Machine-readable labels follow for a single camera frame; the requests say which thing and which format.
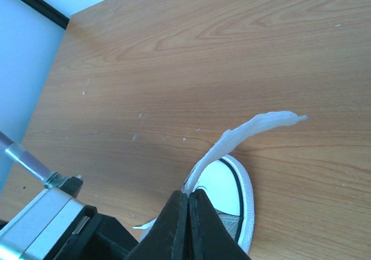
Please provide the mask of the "white shoelace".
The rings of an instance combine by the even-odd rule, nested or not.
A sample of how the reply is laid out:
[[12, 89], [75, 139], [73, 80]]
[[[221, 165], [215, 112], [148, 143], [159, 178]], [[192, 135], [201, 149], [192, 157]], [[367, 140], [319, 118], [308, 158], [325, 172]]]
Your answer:
[[307, 116], [298, 116], [290, 111], [260, 113], [242, 125], [225, 131], [220, 139], [201, 158], [200, 161], [209, 163], [230, 153], [247, 138], [264, 131], [282, 126], [292, 126], [304, 121]]

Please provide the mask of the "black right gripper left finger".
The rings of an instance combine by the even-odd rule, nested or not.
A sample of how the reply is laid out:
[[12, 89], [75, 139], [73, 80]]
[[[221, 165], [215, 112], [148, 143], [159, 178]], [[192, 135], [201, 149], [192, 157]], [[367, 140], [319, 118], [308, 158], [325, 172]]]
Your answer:
[[174, 191], [146, 237], [126, 259], [186, 259], [188, 197]]

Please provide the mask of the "grey canvas sneaker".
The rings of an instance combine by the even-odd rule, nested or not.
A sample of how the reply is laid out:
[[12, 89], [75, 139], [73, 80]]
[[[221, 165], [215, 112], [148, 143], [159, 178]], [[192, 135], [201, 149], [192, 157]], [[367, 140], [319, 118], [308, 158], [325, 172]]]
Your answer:
[[186, 194], [203, 190], [225, 229], [248, 253], [255, 222], [253, 186], [246, 168], [225, 155], [209, 163], [197, 163], [183, 185]]

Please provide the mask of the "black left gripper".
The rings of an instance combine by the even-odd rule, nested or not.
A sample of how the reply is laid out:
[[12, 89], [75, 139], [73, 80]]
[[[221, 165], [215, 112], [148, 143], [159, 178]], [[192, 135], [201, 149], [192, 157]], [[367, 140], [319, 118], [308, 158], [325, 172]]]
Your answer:
[[95, 214], [74, 233], [77, 227], [68, 227], [46, 259], [124, 259], [139, 243], [111, 216]]

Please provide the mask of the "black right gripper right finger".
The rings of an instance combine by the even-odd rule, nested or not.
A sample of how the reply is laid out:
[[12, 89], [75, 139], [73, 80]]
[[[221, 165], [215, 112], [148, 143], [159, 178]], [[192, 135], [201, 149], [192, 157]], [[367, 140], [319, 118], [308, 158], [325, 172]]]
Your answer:
[[190, 259], [248, 260], [224, 227], [205, 191], [190, 194], [188, 201]]

